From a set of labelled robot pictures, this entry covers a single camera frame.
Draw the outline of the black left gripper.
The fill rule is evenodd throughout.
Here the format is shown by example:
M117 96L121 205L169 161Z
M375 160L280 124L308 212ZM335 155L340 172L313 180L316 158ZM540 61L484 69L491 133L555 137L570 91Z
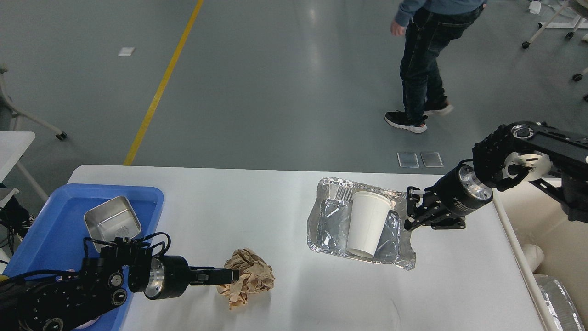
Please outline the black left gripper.
M172 299L183 295L188 285L228 285L239 277L239 270L189 266L181 256L155 257L143 293L150 300Z

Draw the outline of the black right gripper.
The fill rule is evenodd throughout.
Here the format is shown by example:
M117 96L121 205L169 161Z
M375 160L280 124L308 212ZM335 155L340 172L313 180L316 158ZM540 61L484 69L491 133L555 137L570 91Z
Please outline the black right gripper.
M477 178L473 167L459 164L432 187L406 189L408 218L404 229L413 231L421 226L433 229L464 229L465 216L487 205L493 190ZM439 207L434 210L435 202Z

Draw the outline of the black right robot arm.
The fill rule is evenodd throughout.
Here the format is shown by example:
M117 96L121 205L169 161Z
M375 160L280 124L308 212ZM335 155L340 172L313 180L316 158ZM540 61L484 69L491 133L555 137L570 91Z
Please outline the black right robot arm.
M408 187L404 229L464 229L465 218L506 191L529 182L560 205L571 222L587 222L587 138L543 122L501 125L476 143L472 157L433 186Z

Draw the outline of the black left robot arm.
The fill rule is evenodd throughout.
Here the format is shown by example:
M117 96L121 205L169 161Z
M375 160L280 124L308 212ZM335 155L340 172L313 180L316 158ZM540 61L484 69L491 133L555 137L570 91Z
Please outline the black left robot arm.
M77 272L36 270L1 282L1 329L5 331L69 331L123 306L128 293L149 300L172 299L189 286L228 285L239 279L235 269L190 266L185 258L167 254L171 238L151 244L158 232L141 238L116 237L90 257Z

